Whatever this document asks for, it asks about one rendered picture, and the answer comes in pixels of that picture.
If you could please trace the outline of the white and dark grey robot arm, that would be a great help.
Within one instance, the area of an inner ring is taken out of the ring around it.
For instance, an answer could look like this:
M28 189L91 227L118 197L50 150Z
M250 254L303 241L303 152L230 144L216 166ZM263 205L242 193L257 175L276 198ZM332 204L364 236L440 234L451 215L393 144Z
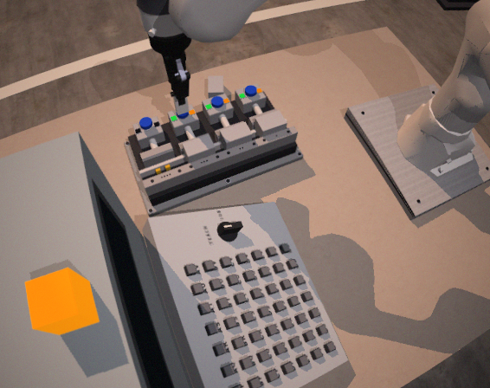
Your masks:
M237 35L266 1L137 0L137 6L151 37L184 33L199 42L221 42ZM397 144L410 163L438 178L473 161L472 128L489 111L490 0L480 0L467 13L452 73L432 99L405 116Z

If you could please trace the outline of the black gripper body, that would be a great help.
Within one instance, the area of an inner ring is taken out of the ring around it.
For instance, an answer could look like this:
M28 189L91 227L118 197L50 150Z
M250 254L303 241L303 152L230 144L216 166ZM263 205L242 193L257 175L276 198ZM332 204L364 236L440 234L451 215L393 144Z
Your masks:
M177 70L177 59L181 59L182 65L184 65L183 52L191 43L191 39L184 33L168 37L149 36L149 41L153 50L169 56L171 70Z

